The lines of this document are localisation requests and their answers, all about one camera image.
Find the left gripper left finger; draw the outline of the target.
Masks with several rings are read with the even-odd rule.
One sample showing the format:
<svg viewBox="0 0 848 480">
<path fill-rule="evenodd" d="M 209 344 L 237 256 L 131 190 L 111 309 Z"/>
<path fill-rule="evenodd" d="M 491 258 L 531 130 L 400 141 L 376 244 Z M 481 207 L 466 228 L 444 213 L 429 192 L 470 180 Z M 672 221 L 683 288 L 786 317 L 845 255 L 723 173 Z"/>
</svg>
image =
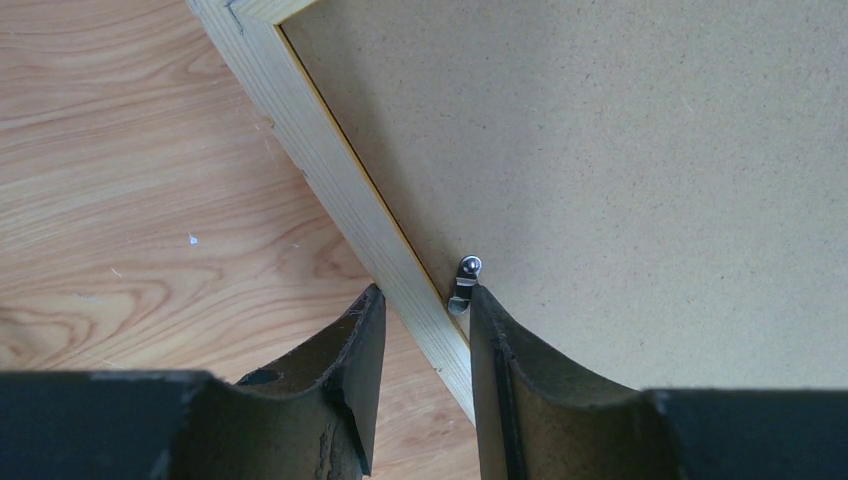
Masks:
<svg viewBox="0 0 848 480">
<path fill-rule="evenodd" d="M 1 375 L 5 479 L 360 479 L 386 339 L 368 286 L 333 323 L 228 383 L 202 370 Z"/>
</svg>

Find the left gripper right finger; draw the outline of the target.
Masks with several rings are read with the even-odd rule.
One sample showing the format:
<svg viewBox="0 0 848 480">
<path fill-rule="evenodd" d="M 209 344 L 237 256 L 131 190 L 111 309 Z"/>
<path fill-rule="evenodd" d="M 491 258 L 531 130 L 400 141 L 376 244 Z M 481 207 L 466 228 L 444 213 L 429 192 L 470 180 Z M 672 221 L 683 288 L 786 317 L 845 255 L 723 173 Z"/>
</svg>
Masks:
<svg viewBox="0 0 848 480">
<path fill-rule="evenodd" d="M 485 479 L 843 479 L 843 390 L 634 390 L 571 360 L 482 286 L 470 304 Z"/>
</svg>

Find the brown backing board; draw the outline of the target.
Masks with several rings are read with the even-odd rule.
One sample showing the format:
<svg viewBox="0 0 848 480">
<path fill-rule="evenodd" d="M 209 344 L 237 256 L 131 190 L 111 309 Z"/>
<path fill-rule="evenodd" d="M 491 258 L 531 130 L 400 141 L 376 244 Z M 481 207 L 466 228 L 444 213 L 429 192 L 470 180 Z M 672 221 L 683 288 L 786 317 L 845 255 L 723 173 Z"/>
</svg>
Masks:
<svg viewBox="0 0 848 480">
<path fill-rule="evenodd" d="M 320 1 L 283 25 L 442 294 L 632 388 L 847 384 L 843 1 Z"/>
</svg>

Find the wooden picture frame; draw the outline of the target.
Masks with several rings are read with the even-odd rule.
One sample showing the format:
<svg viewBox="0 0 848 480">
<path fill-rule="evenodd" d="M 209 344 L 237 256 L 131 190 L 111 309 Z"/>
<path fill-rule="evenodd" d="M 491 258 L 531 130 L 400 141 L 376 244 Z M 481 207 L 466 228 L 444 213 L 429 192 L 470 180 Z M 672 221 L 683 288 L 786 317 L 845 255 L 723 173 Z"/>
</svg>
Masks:
<svg viewBox="0 0 848 480">
<path fill-rule="evenodd" d="M 340 128 L 282 24 L 307 1 L 189 6 L 294 165 L 468 416 L 468 341 Z"/>
</svg>

